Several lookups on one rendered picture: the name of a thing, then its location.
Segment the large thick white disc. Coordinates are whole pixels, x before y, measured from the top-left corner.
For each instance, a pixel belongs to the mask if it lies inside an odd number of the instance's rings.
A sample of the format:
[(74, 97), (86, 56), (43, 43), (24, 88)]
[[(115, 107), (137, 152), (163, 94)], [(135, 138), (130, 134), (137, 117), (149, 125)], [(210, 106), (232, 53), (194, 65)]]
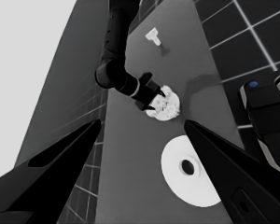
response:
[(165, 145), (161, 172), (171, 191), (183, 202), (202, 208), (221, 202), (186, 135), (175, 137)]

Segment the white round pinned carrier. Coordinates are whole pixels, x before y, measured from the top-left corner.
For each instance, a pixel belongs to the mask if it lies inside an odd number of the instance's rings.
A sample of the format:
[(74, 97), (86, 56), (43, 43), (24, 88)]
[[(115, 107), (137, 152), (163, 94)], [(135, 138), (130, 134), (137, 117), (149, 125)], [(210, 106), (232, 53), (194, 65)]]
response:
[[(153, 101), (151, 102), (151, 106), (153, 106), (153, 107), (155, 107), (155, 103), (156, 103), (156, 99), (158, 98), (158, 96), (159, 95), (157, 95), (154, 99), (153, 99)], [(169, 106), (170, 106), (170, 103), (171, 102), (179, 102), (180, 103), (180, 100), (179, 100), (179, 97), (177, 96), (177, 94), (176, 94), (176, 98), (175, 99), (173, 99), (173, 100), (169, 100)], [(168, 108), (169, 108), (169, 106), (167, 107), (167, 109), (165, 110), (165, 111), (160, 111), (160, 114), (158, 115), (158, 118), (156, 119), (156, 120), (159, 120), (159, 121), (168, 121), (168, 120), (170, 120), (170, 119), (175, 119), (176, 117), (171, 117), (170, 115), (169, 115), (169, 112), (168, 112)]]

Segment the small white T-shaped piece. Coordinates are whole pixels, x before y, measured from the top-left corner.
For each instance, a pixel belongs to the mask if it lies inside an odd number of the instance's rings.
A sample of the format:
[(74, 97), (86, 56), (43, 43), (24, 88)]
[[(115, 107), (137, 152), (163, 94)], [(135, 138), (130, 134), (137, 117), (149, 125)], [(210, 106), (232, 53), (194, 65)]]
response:
[(161, 41), (158, 38), (158, 30), (156, 28), (152, 28), (147, 34), (146, 39), (148, 41), (152, 41), (156, 46), (161, 45)]

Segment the dark robot body block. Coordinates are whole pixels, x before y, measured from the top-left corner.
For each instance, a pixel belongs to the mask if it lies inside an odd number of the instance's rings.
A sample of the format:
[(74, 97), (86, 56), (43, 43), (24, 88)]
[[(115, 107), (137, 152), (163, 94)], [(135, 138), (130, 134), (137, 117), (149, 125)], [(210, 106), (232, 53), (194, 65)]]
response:
[(267, 162), (280, 172), (280, 70), (248, 80), (238, 95)]

